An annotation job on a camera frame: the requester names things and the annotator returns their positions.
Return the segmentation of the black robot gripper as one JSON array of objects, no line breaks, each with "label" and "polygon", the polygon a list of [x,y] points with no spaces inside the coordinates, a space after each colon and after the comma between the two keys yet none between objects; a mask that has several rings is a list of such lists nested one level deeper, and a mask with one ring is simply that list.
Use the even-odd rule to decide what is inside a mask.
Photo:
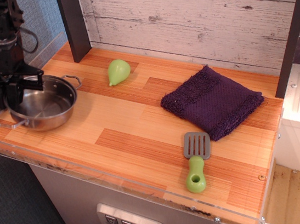
[{"label": "black robot gripper", "polygon": [[23,101],[24,88],[43,90],[43,71],[28,65],[23,52],[19,42],[0,45],[0,110],[6,109],[4,96],[9,108],[17,110]]}]

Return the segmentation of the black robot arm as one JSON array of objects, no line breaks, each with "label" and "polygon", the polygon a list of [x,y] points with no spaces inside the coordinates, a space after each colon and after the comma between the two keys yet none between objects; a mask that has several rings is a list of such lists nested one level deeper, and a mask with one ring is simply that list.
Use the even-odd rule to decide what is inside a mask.
[{"label": "black robot arm", "polygon": [[0,109],[18,109],[27,89],[44,87],[43,70],[25,62],[23,13],[16,0],[0,0]]}]

